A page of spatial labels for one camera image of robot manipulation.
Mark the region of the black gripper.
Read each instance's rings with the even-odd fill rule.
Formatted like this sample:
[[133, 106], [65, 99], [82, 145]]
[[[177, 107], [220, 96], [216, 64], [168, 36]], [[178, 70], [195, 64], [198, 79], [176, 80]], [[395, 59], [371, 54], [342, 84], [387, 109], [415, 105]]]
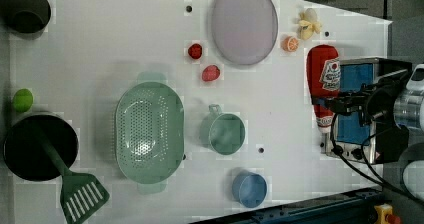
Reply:
[[393, 124], [394, 103], [405, 87], [405, 75], [383, 76], [374, 84], [363, 84], [354, 96], [329, 97], [325, 107], [333, 113], [350, 115], [358, 112], [360, 124]]

